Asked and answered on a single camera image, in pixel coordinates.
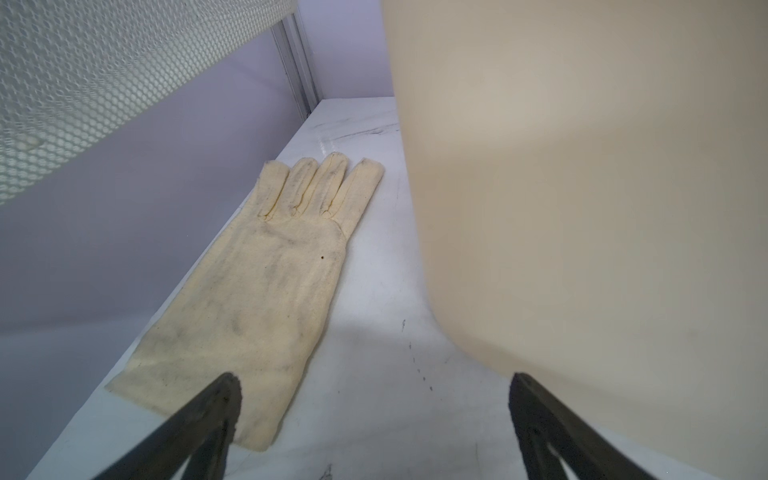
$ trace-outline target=glove finger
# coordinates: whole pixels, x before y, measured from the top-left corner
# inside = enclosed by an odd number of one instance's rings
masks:
[[[259,180],[253,188],[253,193],[246,202],[246,208],[249,211],[257,212],[259,218],[266,219],[280,196],[280,191],[283,189],[289,171],[290,169],[285,164],[278,161],[266,162],[261,169]]]
[[[319,216],[328,210],[344,179],[347,164],[349,158],[345,154],[333,152],[328,155],[306,189],[297,211]]]
[[[368,201],[382,179],[384,167],[377,161],[363,158],[342,184],[324,217],[331,217],[349,238],[360,221]]]
[[[310,181],[317,172],[317,160],[302,158],[293,166],[283,186],[283,192],[277,200],[275,215],[289,217],[296,214],[296,207],[301,204]]]

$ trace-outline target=white marble surface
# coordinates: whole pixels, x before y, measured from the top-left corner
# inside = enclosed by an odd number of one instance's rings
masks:
[[[458,351],[430,312],[394,99],[323,101],[277,160],[320,161],[332,151],[353,163],[370,157],[386,172],[349,242],[326,333],[275,443],[264,453],[233,446],[227,477],[525,478],[508,379]],[[103,388],[136,343],[28,478],[90,478],[161,424]],[[604,433],[659,478],[712,479]]]

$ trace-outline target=white surface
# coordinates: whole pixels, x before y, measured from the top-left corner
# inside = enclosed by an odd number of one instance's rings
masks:
[[[393,94],[379,0],[301,0],[299,13],[324,98]]]
[[[316,480],[331,468],[337,479],[525,478],[508,380],[459,352],[430,313],[394,99],[324,101],[277,159],[331,151],[353,162],[371,157],[386,172],[349,242],[327,331],[274,445],[264,453],[234,446],[227,474]],[[29,478],[90,478],[161,421],[99,386]],[[711,478],[609,439],[660,478]]]

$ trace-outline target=cream cloth glove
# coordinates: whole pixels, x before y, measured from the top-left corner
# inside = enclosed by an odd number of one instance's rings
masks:
[[[264,165],[241,212],[194,269],[107,389],[170,415],[222,372],[240,378],[235,443],[263,451],[325,326],[346,242],[384,168]]]

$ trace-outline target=black scuff mark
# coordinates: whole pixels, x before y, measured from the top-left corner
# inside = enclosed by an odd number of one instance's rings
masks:
[[[400,131],[399,128],[393,128],[393,127],[398,127],[398,126],[399,126],[399,124],[383,125],[381,127],[370,128],[368,130],[356,131],[353,134],[342,135],[341,137],[336,137],[333,140],[341,140],[342,138],[347,138],[347,137],[356,137],[357,135],[381,135],[381,134],[388,134],[388,133]]]
[[[328,464],[328,468],[323,472],[323,476],[320,477],[320,480],[333,480],[333,475],[331,474],[331,467],[333,467],[333,463]]]

